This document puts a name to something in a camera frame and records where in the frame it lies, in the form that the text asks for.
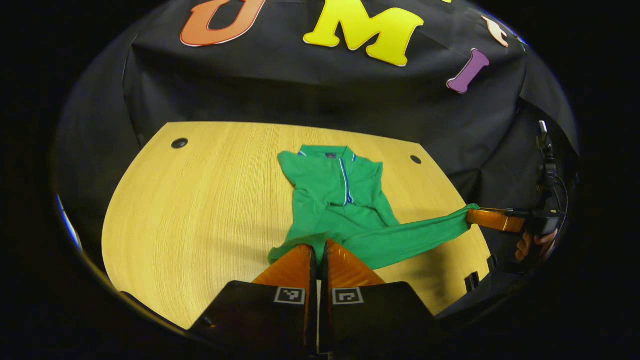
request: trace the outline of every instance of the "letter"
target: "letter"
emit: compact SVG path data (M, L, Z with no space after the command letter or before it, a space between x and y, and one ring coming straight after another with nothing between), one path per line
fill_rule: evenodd
M464 94L469 83L478 75L483 67L489 65L489 59L478 49L471 49L471 59L455 78L447 81L447 88Z
M493 36L495 41L499 42L504 47L509 47L509 44L502 38L503 36L507 37L507 33L500 29L500 26L496 24L495 21L487 19L484 16L482 18L486 21L486 25L489 27L489 32L491 33L491 36Z
M342 26L349 50L357 50L376 34L375 44L367 46L367 54L393 65L403 67L407 63L406 48L413 31L424 21L414 13L391 8L369 18L361 0L326 0L315 30L303 37L312 45L335 47L340 39L335 36L338 23Z
M229 0L213 0L200 4L191 10L191 17L184 25L180 41L187 46L207 46L231 41L246 33L255 22L266 0L242 0L236 21L224 29L211 30L209 23L216 11Z

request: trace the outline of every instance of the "blue stripe trim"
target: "blue stripe trim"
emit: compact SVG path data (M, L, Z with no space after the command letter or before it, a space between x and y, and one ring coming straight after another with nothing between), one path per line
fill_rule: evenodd
M340 158L340 168L342 169L342 177L344 178L344 205L347 205L347 201L349 200L349 180L347 179L347 172L344 170L344 160Z
M353 198L351 197L351 189L349 188L349 176L347 176L347 168L344 166L344 159L340 158L340 167L342 168L342 175L344 176L344 184L346 189L344 190L344 205L347 203L352 204Z

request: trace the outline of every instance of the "shirt sleeve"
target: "shirt sleeve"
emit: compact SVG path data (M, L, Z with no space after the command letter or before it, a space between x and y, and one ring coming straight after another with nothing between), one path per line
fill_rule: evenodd
M395 226L400 225L400 222L396 219L394 215L394 211L391 208L391 204L389 204L389 200L387 196L382 191L382 172L383 172L383 164L382 163L374 163L371 162L371 168L374 169L374 177L375 183L373 188L373 207L378 212L380 219L387 226Z
M278 161L287 180L289 180L293 186L296 186L300 178L305 175L303 164L305 161L304 156L294 154L291 151L283 151L278 154Z

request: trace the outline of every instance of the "finger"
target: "finger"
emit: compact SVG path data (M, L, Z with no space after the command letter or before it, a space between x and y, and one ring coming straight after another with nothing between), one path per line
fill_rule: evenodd
M542 249L540 249L540 256L543 256L544 254L546 254L549 248L551 247L551 245L553 245L551 241L546 244L543 244Z
M527 233L525 233L525 236L522 237L522 239L525 242L525 245L527 246L527 251L525 251L525 256L527 255L527 253L529 252L529 249L531 248L531 242L533 241L533 239L531 238L531 234L529 234L528 236L526 236Z
M527 244L524 240L518 241L518 251L520 251L523 256L526 256L527 253L529 253L529 249L527 249Z
M543 245L553 240L557 234L558 234L558 229L554 230L553 233L544 235L543 237L536 235L534 239L537 245Z
M550 242L551 240L556 238L557 234L558 234L558 229L556 229L553 233L550 233L549 235L546 235L545 237L540 239L540 243L546 244Z

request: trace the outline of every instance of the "yellow letter m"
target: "yellow letter m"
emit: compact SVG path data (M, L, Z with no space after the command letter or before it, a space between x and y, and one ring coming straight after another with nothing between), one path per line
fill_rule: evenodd
M367 46L367 54L402 67L407 63L404 53L413 31L424 21L400 8L391 8L370 18L361 0L325 0L316 28L303 39L307 44L335 47L340 43L335 36L338 23L349 50L359 49L379 33L376 43Z

